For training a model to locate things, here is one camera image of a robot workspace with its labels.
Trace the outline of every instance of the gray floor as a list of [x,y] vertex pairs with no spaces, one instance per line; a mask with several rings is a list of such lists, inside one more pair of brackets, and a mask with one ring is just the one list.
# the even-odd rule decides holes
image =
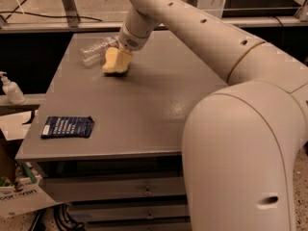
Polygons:
[[[218,4],[210,6],[211,0],[199,0],[198,7],[210,9],[210,12],[219,16],[221,9]],[[91,16],[104,21],[123,21],[130,7],[128,0],[75,0],[78,12],[81,16]],[[18,6],[16,0],[0,0],[0,11],[11,11]],[[28,0],[22,5],[24,12],[41,13],[49,15],[65,15],[61,0]],[[41,22],[65,22],[64,18],[43,18],[27,14],[14,14],[8,21],[10,23],[41,23]],[[304,149],[301,149],[295,160],[295,211],[297,231],[308,230],[308,157]],[[28,230],[35,213],[3,219],[0,218],[0,230]],[[49,209],[43,219],[46,230],[58,230]]]

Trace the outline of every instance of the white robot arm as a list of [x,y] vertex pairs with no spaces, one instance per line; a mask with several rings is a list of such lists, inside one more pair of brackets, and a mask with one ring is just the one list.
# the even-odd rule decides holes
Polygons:
[[119,40],[140,50],[164,23],[229,88],[191,112],[183,166],[193,231],[295,231],[293,167],[307,142],[308,69],[181,0],[130,0]]

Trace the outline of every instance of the table top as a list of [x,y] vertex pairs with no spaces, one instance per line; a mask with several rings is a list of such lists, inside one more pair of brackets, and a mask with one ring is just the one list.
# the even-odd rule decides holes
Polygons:
[[[19,162],[97,160],[181,153],[185,121],[208,94],[226,87],[170,31],[155,31],[134,52],[124,76],[86,67],[80,48],[117,33],[75,34],[16,159]],[[90,138],[43,140],[49,116],[91,116]]]

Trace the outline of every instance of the yellow sponge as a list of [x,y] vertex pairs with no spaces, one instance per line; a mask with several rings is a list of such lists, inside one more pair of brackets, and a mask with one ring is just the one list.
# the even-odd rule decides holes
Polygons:
[[124,73],[128,69],[128,64],[132,61],[133,55],[122,49],[114,47],[106,51],[106,63],[103,65],[103,73]]

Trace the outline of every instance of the white bottle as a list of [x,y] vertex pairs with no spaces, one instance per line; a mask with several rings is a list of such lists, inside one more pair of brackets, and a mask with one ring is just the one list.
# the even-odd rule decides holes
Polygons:
[[7,76],[4,76],[4,74],[7,73],[0,71],[1,81],[3,83],[3,92],[8,96],[12,103],[21,104],[26,100],[26,97],[23,95],[23,92],[19,88],[18,84],[10,81]]

